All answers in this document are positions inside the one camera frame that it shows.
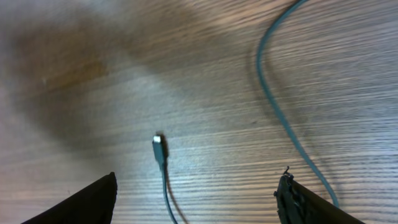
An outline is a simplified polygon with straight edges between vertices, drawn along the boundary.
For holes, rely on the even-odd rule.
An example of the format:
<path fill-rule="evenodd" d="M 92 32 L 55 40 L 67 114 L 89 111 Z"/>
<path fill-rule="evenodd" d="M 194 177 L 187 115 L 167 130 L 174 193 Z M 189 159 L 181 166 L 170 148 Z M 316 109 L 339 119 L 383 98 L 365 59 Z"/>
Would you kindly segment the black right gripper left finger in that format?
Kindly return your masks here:
<path fill-rule="evenodd" d="M 118 191 L 114 172 L 23 224 L 110 224 Z"/>

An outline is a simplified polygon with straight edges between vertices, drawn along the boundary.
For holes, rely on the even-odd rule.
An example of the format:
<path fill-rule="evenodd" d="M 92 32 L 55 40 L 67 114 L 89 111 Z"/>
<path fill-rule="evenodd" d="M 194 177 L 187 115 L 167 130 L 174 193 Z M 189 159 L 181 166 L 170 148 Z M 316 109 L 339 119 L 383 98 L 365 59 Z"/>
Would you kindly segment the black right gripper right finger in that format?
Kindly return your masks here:
<path fill-rule="evenodd" d="M 288 170 L 274 196 L 281 224 L 364 224 L 296 182 Z"/>

